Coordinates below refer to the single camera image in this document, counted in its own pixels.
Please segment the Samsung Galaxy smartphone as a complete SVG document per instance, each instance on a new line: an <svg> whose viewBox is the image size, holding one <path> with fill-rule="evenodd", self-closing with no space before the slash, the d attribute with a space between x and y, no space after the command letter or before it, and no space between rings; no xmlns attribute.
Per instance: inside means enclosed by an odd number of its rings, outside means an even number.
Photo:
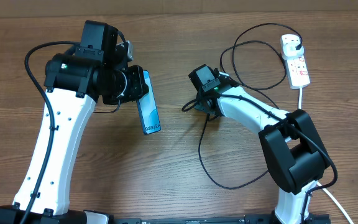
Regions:
<svg viewBox="0 0 358 224"><path fill-rule="evenodd" d="M145 78L145 84L148 86L149 92L141 99L137 100L137 107L143 133L148 135L160 131L161 125L150 74L147 70L144 70L143 74Z"/></svg>

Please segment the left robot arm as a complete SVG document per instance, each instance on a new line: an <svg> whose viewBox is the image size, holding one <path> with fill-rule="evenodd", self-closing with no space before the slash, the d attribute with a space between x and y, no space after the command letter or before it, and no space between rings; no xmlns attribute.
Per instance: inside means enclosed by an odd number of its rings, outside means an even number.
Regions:
<svg viewBox="0 0 358 224"><path fill-rule="evenodd" d="M148 71L130 65L132 46L106 23L86 21L80 42L56 54L37 89L45 102L26 177L0 223L112 223L112 215L70 210L70 183L85 126L99 100L119 108L135 101L143 132L160 130Z"/></svg>

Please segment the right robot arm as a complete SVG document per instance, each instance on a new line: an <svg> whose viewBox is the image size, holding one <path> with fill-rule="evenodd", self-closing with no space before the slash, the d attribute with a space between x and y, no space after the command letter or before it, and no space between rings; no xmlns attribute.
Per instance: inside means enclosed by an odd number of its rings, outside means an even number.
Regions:
<svg viewBox="0 0 358 224"><path fill-rule="evenodd" d="M208 119L227 117L259 136L268 172L278 185L278 203L270 214L245 215L241 223L330 223L329 215L309 212L324 171L334 168L309 116L291 113L250 96L229 75L202 65L189 74L196 88L194 100L182 110L202 110Z"/></svg>

